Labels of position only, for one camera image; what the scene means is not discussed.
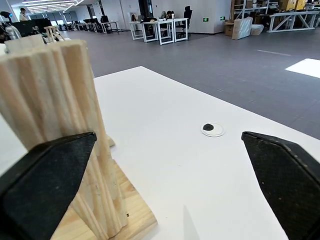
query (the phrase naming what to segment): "yellow box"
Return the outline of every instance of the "yellow box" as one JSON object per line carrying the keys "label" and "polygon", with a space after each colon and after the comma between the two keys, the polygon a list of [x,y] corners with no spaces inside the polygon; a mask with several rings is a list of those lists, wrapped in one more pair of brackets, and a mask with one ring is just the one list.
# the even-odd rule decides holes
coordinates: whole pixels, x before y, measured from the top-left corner
{"label": "yellow box", "polygon": [[305,9],[305,5],[306,5],[306,0],[297,0],[296,5],[295,5],[295,9],[296,10]]}

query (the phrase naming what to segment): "computer monitor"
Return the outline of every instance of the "computer monitor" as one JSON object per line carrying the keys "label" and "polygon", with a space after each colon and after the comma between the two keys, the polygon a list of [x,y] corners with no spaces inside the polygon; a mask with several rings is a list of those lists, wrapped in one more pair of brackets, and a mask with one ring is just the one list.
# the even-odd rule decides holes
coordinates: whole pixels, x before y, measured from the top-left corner
{"label": "computer monitor", "polygon": [[33,27],[36,26],[36,23],[34,20],[28,20],[28,21],[17,21],[12,23],[13,26],[18,29],[18,31],[21,34],[21,37],[30,36],[33,33]]}
{"label": "computer monitor", "polygon": [[108,16],[101,16],[101,22],[108,23],[109,22]]}
{"label": "computer monitor", "polygon": [[39,28],[40,33],[45,33],[45,27],[52,26],[51,21],[49,18],[39,18],[39,19],[34,19],[35,25]]}

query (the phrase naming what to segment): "ceiling light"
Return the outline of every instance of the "ceiling light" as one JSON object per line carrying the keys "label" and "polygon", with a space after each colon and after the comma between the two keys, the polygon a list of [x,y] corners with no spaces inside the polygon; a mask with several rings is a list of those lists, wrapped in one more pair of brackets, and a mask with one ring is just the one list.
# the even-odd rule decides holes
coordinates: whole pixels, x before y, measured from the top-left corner
{"label": "ceiling light", "polygon": [[[56,7],[56,6],[60,6],[60,4],[53,4],[51,5],[51,7]],[[43,9],[43,8],[47,8],[48,6],[31,6],[31,7],[26,7],[27,9],[31,10],[31,9]]]}
{"label": "ceiling light", "polygon": [[56,9],[63,9],[65,10],[66,7],[53,7],[53,8],[48,8],[48,9],[34,9],[34,10],[31,10],[30,12],[31,13],[34,13],[34,12],[39,12],[39,11],[51,11],[51,10],[56,10]]}
{"label": "ceiling light", "polygon": [[62,4],[53,4],[53,5],[45,5],[45,6],[27,6],[27,9],[43,9],[43,8],[52,8],[56,6],[67,7],[69,5],[73,5],[73,3],[62,3]]}
{"label": "ceiling light", "polygon": [[47,4],[61,4],[61,3],[68,3],[68,2],[77,2],[77,0],[42,2],[42,3],[28,4],[28,5],[26,5],[26,6],[28,7],[28,6],[47,5]]}
{"label": "ceiling light", "polygon": [[64,10],[64,8],[63,9],[50,9],[50,10],[44,10],[44,11],[34,11],[34,12],[32,12],[33,14],[43,14],[43,13],[49,13],[49,12],[58,12],[58,11],[63,11]]}
{"label": "ceiling light", "polygon": [[33,1],[23,1],[22,4],[31,4],[31,3],[40,3],[40,2],[48,2],[56,1],[56,0],[33,0]]}

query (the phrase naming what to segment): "wooden base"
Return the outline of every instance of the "wooden base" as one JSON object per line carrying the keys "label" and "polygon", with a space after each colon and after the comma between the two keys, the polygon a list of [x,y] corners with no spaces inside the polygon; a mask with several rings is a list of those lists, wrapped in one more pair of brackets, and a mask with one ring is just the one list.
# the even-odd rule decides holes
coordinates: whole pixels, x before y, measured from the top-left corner
{"label": "wooden base", "polygon": [[[116,177],[123,191],[128,213],[128,225],[111,240],[140,240],[158,223],[149,206],[114,162]],[[77,213],[69,207],[51,240],[97,240],[94,233]]]}

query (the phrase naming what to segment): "person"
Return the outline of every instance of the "person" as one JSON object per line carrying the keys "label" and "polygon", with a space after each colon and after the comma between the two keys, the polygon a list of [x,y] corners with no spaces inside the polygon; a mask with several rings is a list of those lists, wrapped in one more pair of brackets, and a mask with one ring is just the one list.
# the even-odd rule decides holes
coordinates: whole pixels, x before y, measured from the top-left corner
{"label": "person", "polygon": [[25,8],[20,8],[20,22],[22,21],[28,21],[28,17],[26,15],[26,9]]}
{"label": "person", "polygon": [[166,12],[166,19],[172,19],[172,12],[171,11]]}
{"label": "person", "polygon": [[162,11],[161,15],[159,16],[159,19],[165,19],[165,18],[167,18],[167,14],[165,11]]}

